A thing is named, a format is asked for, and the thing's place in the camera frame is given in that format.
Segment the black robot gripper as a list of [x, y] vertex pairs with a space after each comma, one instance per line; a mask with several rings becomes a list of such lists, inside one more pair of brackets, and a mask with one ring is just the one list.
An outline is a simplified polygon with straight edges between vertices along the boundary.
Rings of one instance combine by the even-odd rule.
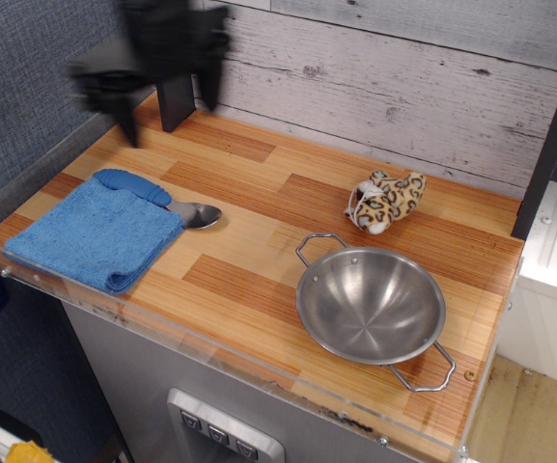
[[85, 106], [109, 116], [139, 147], [130, 96], [161, 81], [194, 74], [213, 112], [221, 91], [230, 37], [225, 6], [196, 10], [187, 1], [122, 1], [124, 35], [68, 65]]

